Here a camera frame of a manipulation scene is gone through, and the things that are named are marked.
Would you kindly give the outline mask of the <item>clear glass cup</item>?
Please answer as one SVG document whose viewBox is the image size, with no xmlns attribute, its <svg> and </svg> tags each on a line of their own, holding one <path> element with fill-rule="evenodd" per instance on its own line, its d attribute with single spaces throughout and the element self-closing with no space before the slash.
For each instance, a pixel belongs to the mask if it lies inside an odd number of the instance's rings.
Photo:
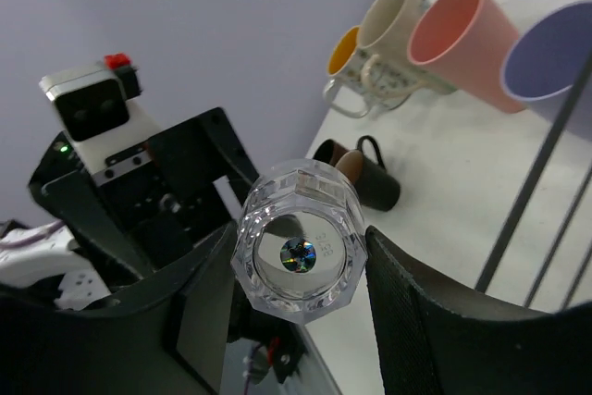
<svg viewBox="0 0 592 395">
<path fill-rule="evenodd" d="M 352 301 L 367 257 L 352 184 L 326 163 L 297 159 L 251 187 L 231 265 L 253 309 L 305 325 Z"/>
</svg>

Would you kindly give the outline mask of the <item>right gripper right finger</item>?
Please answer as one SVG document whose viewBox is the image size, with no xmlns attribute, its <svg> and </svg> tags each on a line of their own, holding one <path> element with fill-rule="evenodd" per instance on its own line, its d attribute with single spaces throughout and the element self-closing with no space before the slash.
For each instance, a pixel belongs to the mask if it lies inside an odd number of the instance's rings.
<svg viewBox="0 0 592 395">
<path fill-rule="evenodd" d="M 546 314 L 473 290 L 365 232 L 387 394 L 588 394 L 591 305 Z"/>
</svg>

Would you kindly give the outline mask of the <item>pink plastic cup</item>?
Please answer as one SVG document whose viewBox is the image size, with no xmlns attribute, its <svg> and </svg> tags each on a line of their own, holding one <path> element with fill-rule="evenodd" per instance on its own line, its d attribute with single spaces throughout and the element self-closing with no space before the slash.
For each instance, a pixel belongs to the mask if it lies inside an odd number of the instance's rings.
<svg viewBox="0 0 592 395">
<path fill-rule="evenodd" d="M 501 87 L 500 71 L 520 33 L 495 0 L 437 0 L 410 37 L 415 66 L 507 114 L 524 110 Z"/>
</svg>

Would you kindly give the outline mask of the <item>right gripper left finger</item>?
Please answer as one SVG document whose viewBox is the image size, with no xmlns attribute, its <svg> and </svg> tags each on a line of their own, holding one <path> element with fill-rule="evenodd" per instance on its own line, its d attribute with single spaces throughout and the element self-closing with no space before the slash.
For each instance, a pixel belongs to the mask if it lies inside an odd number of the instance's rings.
<svg viewBox="0 0 592 395">
<path fill-rule="evenodd" d="M 92 309 L 54 309 L 2 286 L 2 393 L 217 394 L 236 228 Z"/>
</svg>

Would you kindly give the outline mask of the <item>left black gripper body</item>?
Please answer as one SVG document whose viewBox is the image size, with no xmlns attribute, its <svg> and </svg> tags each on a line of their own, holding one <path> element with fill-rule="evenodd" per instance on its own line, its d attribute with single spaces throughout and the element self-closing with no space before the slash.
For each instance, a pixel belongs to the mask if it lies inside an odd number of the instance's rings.
<svg viewBox="0 0 592 395">
<path fill-rule="evenodd" d="M 232 218 L 215 186 L 218 179 L 227 177 L 204 130 L 206 112 L 151 137 L 144 143 L 150 161 L 103 185 L 94 182 L 74 151 L 64 154 L 50 146 L 31 175 L 31 198 L 60 219 L 43 197 L 41 187 L 68 173 L 80 173 L 109 217 L 150 261 L 155 273 L 190 253 L 201 240 L 226 226 Z M 82 256 L 104 277 L 150 276 L 131 275 L 94 252 L 88 241 L 65 224 L 80 246 Z"/>
</svg>

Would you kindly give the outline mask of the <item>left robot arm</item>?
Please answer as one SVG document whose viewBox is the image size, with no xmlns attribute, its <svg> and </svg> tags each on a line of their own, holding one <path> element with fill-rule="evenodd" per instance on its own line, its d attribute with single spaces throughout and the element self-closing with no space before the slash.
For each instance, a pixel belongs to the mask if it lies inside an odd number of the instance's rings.
<svg viewBox="0 0 592 395">
<path fill-rule="evenodd" d="M 29 189 L 55 222 L 1 230 L 5 394 L 216 394 L 229 343 L 251 339 L 248 383 L 335 394 L 307 334 L 254 311 L 230 259 L 256 178 L 225 111 L 152 130 L 92 175 L 59 134 Z"/>
</svg>

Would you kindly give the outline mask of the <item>lavender plastic cup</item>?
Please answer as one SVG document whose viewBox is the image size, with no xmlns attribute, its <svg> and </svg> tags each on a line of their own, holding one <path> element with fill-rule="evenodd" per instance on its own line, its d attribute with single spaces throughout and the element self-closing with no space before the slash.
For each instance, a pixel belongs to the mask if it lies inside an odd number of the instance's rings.
<svg viewBox="0 0 592 395">
<path fill-rule="evenodd" d="M 582 0 L 546 15 L 512 46 L 500 69 L 500 85 L 552 123 L 590 55 L 591 2 Z"/>
</svg>

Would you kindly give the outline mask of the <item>beige patterned mug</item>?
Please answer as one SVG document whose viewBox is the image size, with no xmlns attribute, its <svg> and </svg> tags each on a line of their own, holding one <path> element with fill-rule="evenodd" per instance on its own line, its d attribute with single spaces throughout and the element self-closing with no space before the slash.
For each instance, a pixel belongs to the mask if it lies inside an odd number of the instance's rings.
<svg viewBox="0 0 592 395">
<path fill-rule="evenodd" d="M 361 68 L 361 83 L 369 105 L 396 108 L 420 89 L 442 95 L 457 91 L 408 59 L 413 30 L 429 7 L 428 0 L 375 0 L 367 10 L 356 42 L 368 55 Z"/>
</svg>

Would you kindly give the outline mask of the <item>tan patterned mug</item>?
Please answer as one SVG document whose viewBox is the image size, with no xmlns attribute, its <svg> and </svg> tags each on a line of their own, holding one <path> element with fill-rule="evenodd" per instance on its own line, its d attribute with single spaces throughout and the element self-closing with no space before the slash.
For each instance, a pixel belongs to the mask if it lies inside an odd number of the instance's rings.
<svg viewBox="0 0 592 395">
<path fill-rule="evenodd" d="M 359 150 L 350 150 L 335 165 L 335 169 L 342 173 L 352 185 L 355 185 L 361 177 L 363 168 L 364 155 Z"/>
</svg>

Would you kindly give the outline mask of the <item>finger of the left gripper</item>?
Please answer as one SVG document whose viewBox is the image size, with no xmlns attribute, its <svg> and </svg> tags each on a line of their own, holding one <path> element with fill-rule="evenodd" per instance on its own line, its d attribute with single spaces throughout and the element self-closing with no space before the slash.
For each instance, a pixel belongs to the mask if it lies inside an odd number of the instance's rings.
<svg viewBox="0 0 592 395">
<path fill-rule="evenodd" d="M 239 201 L 245 201 L 259 178 L 251 158 L 232 127 L 225 110 L 217 107 L 203 117 L 203 128 L 215 147 L 223 175 Z"/>
<path fill-rule="evenodd" d="M 41 187 L 60 219 L 100 253 L 131 275 L 152 275 L 150 261 L 109 217 L 92 187 L 80 173 L 71 172 Z"/>
</svg>

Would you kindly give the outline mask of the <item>dark brown mug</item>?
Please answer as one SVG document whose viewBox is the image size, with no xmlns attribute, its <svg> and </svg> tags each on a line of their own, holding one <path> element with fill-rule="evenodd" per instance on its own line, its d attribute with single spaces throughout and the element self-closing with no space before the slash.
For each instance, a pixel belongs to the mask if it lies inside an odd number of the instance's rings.
<svg viewBox="0 0 592 395">
<path fill-rule="evenodd" d="M 360 203 L 381 212 L 391 210 L 401 197 L 401 185 L 387 172 L 377 140 L 364 135 L 353 150 L 359 150 L 364 155 L 362 175 L 352 185 Z M 335 167 L 339 159 L 349 151 L 340 143 L 329 139 L 319 145 L 313 159 Z"/>
</svg>

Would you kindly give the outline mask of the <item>white floral mug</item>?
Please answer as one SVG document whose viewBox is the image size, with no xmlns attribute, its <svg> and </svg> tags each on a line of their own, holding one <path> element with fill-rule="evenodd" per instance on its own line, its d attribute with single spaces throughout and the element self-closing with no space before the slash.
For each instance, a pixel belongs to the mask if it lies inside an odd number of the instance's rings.
<svg viewBox="0 0 592 395">
<path fill-rule="evenodd" d="M 350 118 L 365 117 L 370 111 L 367 92 L 362 84 L 361 71 L 368 55 L 358 49 L 357 35 L 360 27 L 354 26 L 341 36 L 327 61 L 328 81 L 323 89 L 323 98 L 329 106 L 343 116 Z M 358 110 L 350 110 L 336 103 L 341 88 L 347 88 L 362 97 Z"/>
</svg>

